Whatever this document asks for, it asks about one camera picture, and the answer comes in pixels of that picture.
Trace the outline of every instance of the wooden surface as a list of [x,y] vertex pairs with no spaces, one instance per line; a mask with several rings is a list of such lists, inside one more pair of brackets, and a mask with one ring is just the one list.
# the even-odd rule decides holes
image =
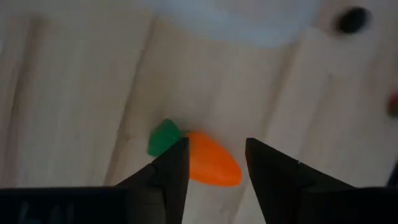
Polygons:
[[[371,24],[338,36],[330,24],[352,5]],[[133,1],[6,6],[38,25],[16,57],[25,65],[0,61],[0,80],[14,80],[0,83],[0,146],[12,158],[3,186],[117,184],[153,160],[149,134],[164,118],[211,135],[244,172],[233,188],[190,181],[184,223],[264,223],[246,137],[358,187],[384,185],[398,158],[386,115],[398,89],[394,1],[325,1],[299,41],[273,49],[193,35]],[[24,43],[25,32],[8,34]]]

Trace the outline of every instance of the orange candy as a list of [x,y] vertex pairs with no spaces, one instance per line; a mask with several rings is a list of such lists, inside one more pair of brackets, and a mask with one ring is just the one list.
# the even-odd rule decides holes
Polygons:
[[203,133],[192,132],[188,137],[191,179],[222,187],[239,185],[242,171],[223,146]]

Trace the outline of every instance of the black dot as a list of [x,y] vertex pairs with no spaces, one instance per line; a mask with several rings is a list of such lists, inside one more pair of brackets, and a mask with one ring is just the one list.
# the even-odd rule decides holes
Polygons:
[[336,20],[336,30],[343,34],[355,34],[369,22],[370,12],[362,7],[351,7]]

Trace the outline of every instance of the white object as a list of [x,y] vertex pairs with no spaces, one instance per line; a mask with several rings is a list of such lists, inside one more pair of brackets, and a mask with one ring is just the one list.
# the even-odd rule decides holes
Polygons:
[[321,0],[141,0],[185,28],[212,39],[273,47],[295,40]]

